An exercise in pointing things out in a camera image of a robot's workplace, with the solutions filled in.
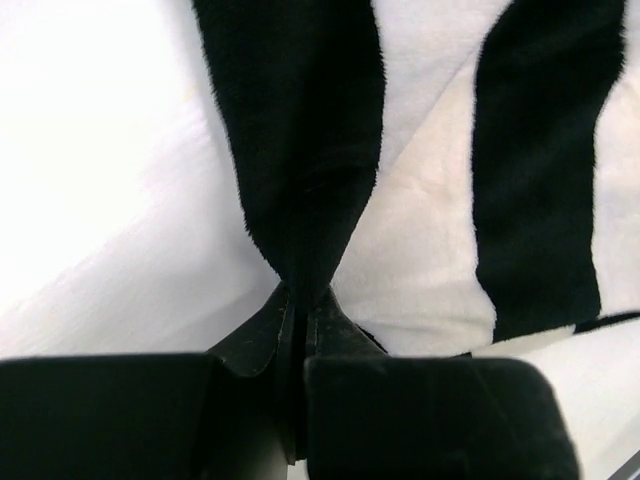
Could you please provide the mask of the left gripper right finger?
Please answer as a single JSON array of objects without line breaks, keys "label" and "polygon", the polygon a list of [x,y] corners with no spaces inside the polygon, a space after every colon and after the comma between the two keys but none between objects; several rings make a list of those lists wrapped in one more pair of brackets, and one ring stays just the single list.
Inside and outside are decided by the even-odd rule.
[{"label": "left gripper right finger", "polygon": [[309,319],[313,479],[576,479],[553,389],[507,358],[396,358],[327,294]]}]

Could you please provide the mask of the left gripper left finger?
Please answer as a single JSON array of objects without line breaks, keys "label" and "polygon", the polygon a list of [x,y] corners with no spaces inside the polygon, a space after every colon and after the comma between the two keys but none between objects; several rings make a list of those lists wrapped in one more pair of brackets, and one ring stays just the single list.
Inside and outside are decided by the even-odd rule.
[{"label": "left gripper left finger", "polygon": [[1,364],[5,479],[283,479],[273,360],[287,295],[204,353]]}]

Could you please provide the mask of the black white striped blanket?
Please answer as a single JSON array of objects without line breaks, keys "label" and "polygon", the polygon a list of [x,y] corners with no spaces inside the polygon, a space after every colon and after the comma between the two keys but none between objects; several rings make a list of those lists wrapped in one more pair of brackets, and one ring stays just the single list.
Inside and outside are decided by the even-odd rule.
[{"label": "black white striped blanket", "polygon": [[[540,367],[584,475],[639,444],[639,325],[490,345],[475,278],[471,133],[502,1],[380,1],[391,81],[383,170],[337,273],[400,354],[471,347]],[[193,350],[273,278],[240,227],[182,1],[1,5],[1,354]]]}]

